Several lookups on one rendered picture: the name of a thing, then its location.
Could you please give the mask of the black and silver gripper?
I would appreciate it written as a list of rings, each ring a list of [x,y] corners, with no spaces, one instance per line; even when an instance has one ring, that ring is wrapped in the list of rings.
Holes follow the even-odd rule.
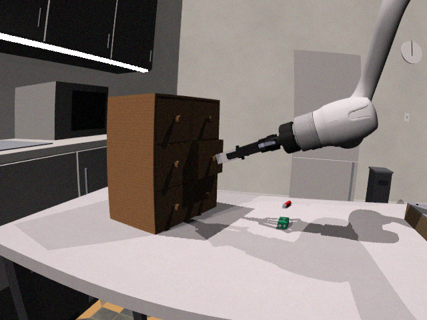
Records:
[[[293,134],[292,125],[292,121],[280,125],[279,136],[277,136],[277,134],[268,135],[266,138],[259,139],[255,143],[251,143],[243,147],[239,147],[239,145],[237,145],[236,149],[217,154],[216,159],[218,164],[239,158],[242,158],[243,160],[245,159],[244,156],[249,156],[258,152],[265,153],[267,151],[275,151],[281,149],[278,145],[282,145],[286,153],[294,153],[300,151],[301,149],[298,147],[294,138],[295,135]]]

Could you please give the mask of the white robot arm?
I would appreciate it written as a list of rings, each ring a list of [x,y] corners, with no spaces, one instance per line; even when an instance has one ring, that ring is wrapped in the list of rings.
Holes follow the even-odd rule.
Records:
[[[371,101],[409,2],[382,0],[363,72],[353,95],[294,118],[292,130],[302,151],[327,146],[355,148],[378,128]]]

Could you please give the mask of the brown small chest of drawers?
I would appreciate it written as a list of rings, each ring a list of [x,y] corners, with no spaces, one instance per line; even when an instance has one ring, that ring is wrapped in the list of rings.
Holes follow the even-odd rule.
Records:
[[[155,141],[157,98],[189,101],[190,138]],[[191,138],[193,101],[218,104],[218,136]],[[191,179],[191,140],[219,139],[219,126],[220,100],[161,93],[108,97],[107,183],[110,219],[156,235],[216,207],[218,174],[215,174],[216,205],[191,216],[191,181],[195,180]],[[189,145],[189,179],[156,189],[155,144],[177,141],[188,142]],[[189,218],[157,231],[155,192],[182,183],[187,183],[189,187]]]

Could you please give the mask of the red battery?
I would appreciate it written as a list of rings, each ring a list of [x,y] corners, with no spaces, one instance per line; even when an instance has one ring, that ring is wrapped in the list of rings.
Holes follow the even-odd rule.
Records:
[[[288,202],[286,202],[286,203],[284,203],[283,205],[282,205],[282,207],[283,208],[286,208],[286,207],[288,207],[289,205],[291,205],[291,201],[288,201]]]

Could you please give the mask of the green 9v battery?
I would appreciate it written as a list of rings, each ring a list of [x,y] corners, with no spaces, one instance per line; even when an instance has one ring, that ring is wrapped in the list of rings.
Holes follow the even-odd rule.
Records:
[[[287,229],[289,223],[289,217],[280,217],[278,220],[278,229]]]

